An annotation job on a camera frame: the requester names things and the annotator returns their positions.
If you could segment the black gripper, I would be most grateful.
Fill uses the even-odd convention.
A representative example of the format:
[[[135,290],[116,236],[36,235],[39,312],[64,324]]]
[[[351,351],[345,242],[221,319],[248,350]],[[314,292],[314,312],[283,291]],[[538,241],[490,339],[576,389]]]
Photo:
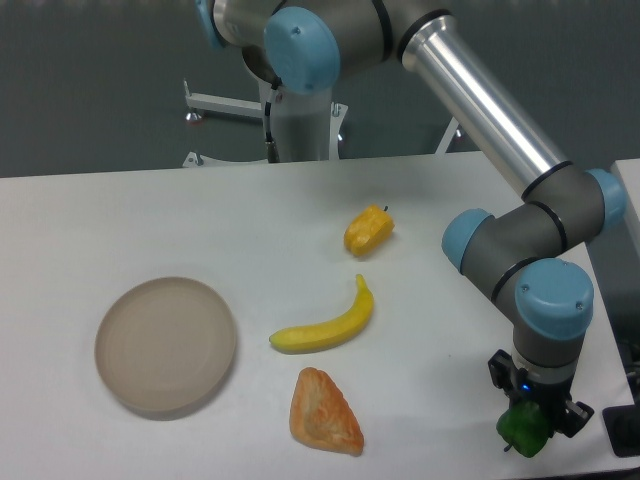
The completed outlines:
[[[549,423],[549,433],[573,438],[594,415],[594,409],[583,402],[571,401],[570,377],[560,383],[545,383],[531,371],[516,367],[512,357],[497,350],[488,361],[491,381],[509,399],[509,406],[529,401],[536,404]]]

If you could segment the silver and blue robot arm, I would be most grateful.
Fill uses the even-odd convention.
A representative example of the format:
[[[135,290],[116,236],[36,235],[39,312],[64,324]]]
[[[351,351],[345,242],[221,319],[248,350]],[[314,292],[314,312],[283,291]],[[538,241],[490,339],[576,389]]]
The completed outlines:
[[[562,255],[623,217],[617,179],[566,160],[435,1],[199,1],[195,8],[212,46],[240,48],[259,79],[301,99],[301,109],[273,118],[275,97],[263,98],[273,163],[328,158],[329,112],[313,102],[327,99],[340,78],[397,58],[426,82],[522,199],[501,217],[466,211],[442,239],[449,261],[513,326],[513,351],[489,362],[509,400],[498,430],[509,443],[523,434],[578,433],[593,412],[570,388],[594,288]]]

